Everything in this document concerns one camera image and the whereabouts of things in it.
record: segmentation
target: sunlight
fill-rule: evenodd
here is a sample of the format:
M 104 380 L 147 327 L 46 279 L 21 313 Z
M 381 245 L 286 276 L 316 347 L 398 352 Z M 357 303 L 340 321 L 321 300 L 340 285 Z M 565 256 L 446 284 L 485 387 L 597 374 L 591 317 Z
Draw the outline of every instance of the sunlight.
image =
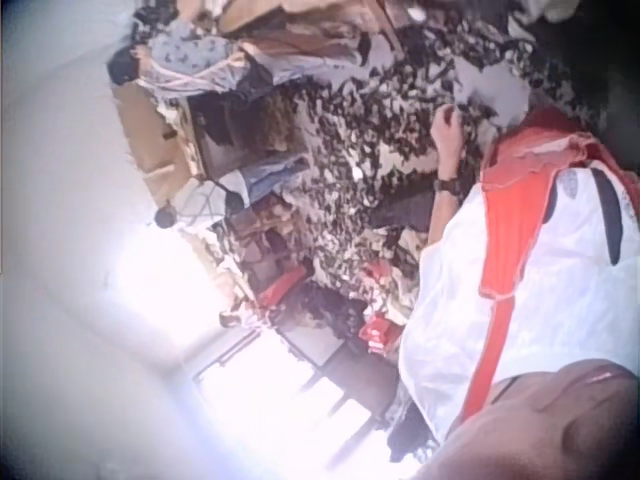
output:
M 177 232 L 155 226 L 139 231 L 116 276 L 122 300 L 178 346 L 189 345 L 217 324 L 219 293 Z

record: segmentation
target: wristwatch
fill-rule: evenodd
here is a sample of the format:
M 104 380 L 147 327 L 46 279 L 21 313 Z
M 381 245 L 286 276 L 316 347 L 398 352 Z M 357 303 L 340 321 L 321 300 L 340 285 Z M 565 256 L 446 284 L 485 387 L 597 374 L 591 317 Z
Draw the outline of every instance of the wristwatch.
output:
M 458 178 L 452 178 L 450 180 L 436 178 L 433 182 L 433 188 L 436 193 L 449 192 L 454 197 L 462 195 L 462 188 L 460 187 L 460 180 Z

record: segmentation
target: white shirt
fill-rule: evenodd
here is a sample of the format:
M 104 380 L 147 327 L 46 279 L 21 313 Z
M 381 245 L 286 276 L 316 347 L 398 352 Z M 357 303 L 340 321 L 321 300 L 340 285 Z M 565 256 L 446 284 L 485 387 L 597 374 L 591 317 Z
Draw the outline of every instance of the white shirt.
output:
M 238 170 L 227 173 L 218 182 L 229 190 L 238 192 L 245 207 L 249 206 L 247 185 Z M 176 227 L 193 232 L 209 228 L 225 218 L 226 198 L 227 192 L 212 181 L 200 183 L 196 178 L 191 178 L 171 201 L 178 212 Z
M 621 200 L 621 259 L 611 265 L 593 175 L 558 177 L 555 213 L 542 226 L 522 282 L 494 382 L 605 359 L 640 373 L 640 233 L 627 193 L 602 163 Z M 420 293 L 404 331 L 400 373 L 436 439 L 460 412 L 480 358 L 491 301 L 478 294 L 487 249 L 485 204 L 476 185 L 420 261 Z

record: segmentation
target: man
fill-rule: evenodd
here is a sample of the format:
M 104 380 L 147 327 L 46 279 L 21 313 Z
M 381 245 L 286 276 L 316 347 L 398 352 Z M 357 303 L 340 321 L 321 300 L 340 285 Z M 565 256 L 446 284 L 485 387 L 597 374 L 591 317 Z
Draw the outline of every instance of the man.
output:
M 274 188 L 308 168 L 299 154 L 276 154 L 269 163 L 233 170 L 219 180 L 191 178 L 155 215 L 158 227 L 202 232 L 214 223 L 239 213 Z
M 441 444 L 415 478 L 631 478 L 637 181 L 546 110 L 487 154 L 458 210 L 459 122 L 452 106 L 433 122 L 439 181 L 400 350 Z
M 250 101 L 292 79 L 364 64 L 371 48 L 363 37 L 358 58 L 347 41 L 286 31 L 236 42 L 197 32 L 202 0 L 182 0 L 178 10 L 148 47 L 127 46 L 114 54 L 107 64 L 114 84 L 138 81 L 165 99 L 214 91 Z

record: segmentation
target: person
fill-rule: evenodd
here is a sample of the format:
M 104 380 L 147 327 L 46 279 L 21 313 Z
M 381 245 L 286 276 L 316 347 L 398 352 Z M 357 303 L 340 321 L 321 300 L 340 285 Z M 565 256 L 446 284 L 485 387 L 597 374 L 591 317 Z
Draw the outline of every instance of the person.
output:
M 414 479 L 636 478 L 637 179 L 544 109 L 487 152 L 459 207 L 460 121 L 451 105 L 433 121 L 439 181 L 400 348 L 439 443 Z
M 148 46 L 125 46 L 112 56 L 111 81 L 137 81 L 163 99 L 214 91 L 251 101 L 289 80 L 364 64 L 371 48 L 366 36 L 351 46 L 347 40 L 288 31 L 233 41 L 197 31 L 194 22 L 203 10 L 202 0 L 179 1 L 178 18 Z
M 162 229 L 202 232 L 248 208 L 307 168 L 299 154 L 282 153 L 270 157 L 268 163 L 233 170 L 215 182 L 193 177 L 158 209 L 155 223 Z

